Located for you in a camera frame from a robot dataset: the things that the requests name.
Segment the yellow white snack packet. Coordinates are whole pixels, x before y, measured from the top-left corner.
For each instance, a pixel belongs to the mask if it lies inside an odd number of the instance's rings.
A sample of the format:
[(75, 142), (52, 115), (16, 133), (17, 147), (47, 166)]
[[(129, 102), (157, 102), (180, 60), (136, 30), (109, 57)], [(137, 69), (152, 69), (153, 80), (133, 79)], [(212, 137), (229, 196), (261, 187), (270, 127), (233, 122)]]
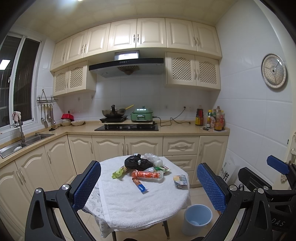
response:
[(173, 176), (174, 185), (177, 189), (185, 189), (188, 187), (188, 180), (186, 175)]

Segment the black gas stove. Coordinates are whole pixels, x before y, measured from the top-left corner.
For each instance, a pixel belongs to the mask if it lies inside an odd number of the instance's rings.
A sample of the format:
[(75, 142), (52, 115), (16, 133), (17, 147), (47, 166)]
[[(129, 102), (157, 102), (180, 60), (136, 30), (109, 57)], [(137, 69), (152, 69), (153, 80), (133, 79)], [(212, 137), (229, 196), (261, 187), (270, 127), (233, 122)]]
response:
[(131, 123), (131, 124), (122, 124), (118, 123), (116, 124), (105, 124), (97, 129), (95, 131), (158, 131), (158, 125), (156, 123)]

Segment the window with white frame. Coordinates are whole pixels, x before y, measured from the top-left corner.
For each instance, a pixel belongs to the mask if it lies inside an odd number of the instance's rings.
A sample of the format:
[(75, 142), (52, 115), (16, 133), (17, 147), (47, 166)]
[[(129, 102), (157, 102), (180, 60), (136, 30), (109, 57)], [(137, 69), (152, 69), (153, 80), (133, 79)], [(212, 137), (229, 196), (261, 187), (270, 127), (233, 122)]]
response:
[(1, 129), (18, 124), (14, 111), (24, 123), (34, 120), (34, 90), (42, 42), (26, 35), (8, 33), (1, 43)]

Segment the orange red snack wrapper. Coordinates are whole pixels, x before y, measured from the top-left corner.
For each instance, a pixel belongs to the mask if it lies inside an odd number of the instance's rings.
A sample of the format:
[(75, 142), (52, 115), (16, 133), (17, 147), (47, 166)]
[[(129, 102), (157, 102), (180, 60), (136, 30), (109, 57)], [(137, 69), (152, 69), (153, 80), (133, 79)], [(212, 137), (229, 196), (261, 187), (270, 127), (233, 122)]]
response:
[(159, 173), (159, 172), (145, 172), (145, 171), (138, 171), (138, 170), (134, 170), (132, 172), (132, 178), (161, 180), (162, 177), (163, 177), (162, 173)]

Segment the red pot lid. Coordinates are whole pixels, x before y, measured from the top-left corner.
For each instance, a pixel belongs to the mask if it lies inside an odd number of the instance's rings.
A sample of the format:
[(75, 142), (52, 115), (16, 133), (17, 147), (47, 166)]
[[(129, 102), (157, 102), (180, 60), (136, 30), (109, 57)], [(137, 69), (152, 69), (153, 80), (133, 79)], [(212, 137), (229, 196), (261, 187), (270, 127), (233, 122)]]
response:
[(74, 116), (72, 114), (70, 114), (70, 112), (68, 112), (68, 113), (62, 114), (61, 119), (74, 121)]

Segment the round table with legs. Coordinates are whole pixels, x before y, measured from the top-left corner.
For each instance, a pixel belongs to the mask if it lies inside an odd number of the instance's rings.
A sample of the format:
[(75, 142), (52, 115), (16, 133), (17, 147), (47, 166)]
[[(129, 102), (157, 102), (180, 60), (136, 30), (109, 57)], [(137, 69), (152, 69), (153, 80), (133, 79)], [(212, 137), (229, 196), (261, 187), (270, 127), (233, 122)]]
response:
[[(170, 231), (169, 231), (169, 226), (168, 226), (168, 221), (167, 220), (163, 221), (163, 227), (165, 229), (166, 238), (167, 238), (167, 240), (169, 240), (170, 239)], [(111, 233), (111, 235), (112, 235), (112, 240), (117, 241), (116, 232), (113, 231)]]

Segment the black plastic bag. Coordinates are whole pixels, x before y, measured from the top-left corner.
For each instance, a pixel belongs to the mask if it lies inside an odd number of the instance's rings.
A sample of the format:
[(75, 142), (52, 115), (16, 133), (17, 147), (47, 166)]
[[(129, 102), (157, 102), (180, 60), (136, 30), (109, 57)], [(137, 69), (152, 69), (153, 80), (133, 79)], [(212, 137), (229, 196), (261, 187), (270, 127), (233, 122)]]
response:
[(129, 170), (144, 171), (153, 167), (152, 162), (141, 157), (141, 154), (129, 156), (125, 159), (125, 167)]

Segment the black range hood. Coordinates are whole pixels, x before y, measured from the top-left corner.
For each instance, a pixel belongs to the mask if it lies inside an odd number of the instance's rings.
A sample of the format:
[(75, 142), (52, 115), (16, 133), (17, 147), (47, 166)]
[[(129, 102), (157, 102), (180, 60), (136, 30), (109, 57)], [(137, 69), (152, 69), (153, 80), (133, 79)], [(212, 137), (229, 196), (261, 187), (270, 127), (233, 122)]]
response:
[(130, 75), (161, 75), (164, 72), (165, 60), (160, 57), (140, 57), (140, 52), (116, 52), (114, 60), (89, 66), (89, 71), (103, 78)]

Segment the steel faucet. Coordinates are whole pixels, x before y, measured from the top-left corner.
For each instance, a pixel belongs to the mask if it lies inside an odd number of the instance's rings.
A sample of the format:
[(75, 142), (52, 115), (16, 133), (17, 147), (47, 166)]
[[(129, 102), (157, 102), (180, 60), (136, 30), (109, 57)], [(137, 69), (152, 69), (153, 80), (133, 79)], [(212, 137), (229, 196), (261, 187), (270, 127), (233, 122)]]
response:
[(18, 120), (18, 126), (20, 128), (20, 134), (21, 134), (21, 142), (24, 143), (25, 142), (25, 136), (23, 133), (23, 123), (21, 120)]

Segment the blue orange wrapper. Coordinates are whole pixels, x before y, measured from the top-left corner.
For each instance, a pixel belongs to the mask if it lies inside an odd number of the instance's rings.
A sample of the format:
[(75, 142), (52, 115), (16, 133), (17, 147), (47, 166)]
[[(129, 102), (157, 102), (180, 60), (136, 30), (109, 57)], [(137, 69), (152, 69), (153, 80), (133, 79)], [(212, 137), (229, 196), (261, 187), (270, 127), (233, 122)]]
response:
[(132, 178), (133, 183), (137, 186), (141, 193), (147, 192), (145, 186), (137, 178)]

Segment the white bowl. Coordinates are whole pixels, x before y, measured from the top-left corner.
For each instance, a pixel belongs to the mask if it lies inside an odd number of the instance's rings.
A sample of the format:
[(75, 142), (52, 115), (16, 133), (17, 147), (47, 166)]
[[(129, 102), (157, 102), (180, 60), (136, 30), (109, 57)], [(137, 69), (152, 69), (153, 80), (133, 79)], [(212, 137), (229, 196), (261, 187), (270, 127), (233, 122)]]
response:
[(81, 126), (83, 124), (85, 124), (84, 120), (76, 120), (76, 121), (71, 122), (71, 125), (73, 125), (73, 126)]

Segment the green snack bag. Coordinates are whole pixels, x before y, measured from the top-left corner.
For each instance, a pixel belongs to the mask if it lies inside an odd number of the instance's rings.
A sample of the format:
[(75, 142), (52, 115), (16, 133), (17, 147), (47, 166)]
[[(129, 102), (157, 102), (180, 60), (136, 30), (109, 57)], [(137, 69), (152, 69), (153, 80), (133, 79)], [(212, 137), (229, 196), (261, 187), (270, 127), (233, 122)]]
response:
[(125, 175), (126, 173), (128, 173), (129, 171), (130, 170), (128, 168), (126, 168), (125, 165), (123, 165), (118, 170), (116, 170), (115, 172), (113, 172), (111, 177), (112, 177), (112, 179), (119, 179), (123, 175)]

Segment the steel sink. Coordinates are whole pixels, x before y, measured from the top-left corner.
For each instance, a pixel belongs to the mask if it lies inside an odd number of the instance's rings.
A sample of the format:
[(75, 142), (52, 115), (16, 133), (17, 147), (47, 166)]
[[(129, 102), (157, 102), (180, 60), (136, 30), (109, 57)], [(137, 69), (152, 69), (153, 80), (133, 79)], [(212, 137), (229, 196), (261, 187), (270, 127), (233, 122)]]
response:
[(1, 148), (1, 157), (6, 158), (7, 156), (19, 151), (33, 143), (41, 141), (45, 138), (51, 137), (53, 134), (50, 133), (36, 133), (33, 136), (25, 138), (24, 141), (20, 140), (15, 143), (12, 143), (6, 147)]

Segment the clear plastic bag ball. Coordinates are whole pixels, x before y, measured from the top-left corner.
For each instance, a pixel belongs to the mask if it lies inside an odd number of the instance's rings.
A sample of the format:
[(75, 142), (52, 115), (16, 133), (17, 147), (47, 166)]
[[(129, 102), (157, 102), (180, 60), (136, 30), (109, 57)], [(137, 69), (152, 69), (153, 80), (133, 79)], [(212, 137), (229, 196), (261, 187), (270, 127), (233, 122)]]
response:
[(160, 157), (157, 155), (154, 155), (152, 153), (145, 153), (144, 158), (150, 161), (154, 167), (162, 167), (163, 166), (163, 161)]

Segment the utensil hanging rack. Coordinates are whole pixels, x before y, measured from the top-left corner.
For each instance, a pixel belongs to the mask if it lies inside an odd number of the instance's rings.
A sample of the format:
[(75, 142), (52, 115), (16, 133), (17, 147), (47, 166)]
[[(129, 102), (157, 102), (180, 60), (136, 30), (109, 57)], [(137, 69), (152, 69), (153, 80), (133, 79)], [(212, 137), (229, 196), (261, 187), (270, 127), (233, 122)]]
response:
[(56, 121), (54, 118), (54, 104), (58, 102), (56, 97), (47, 97), (44, 89), (37, 97), (37, 105), (41, 110), (41, 123), (45, 128), (50, 128), (50, 131), (55, 130)]

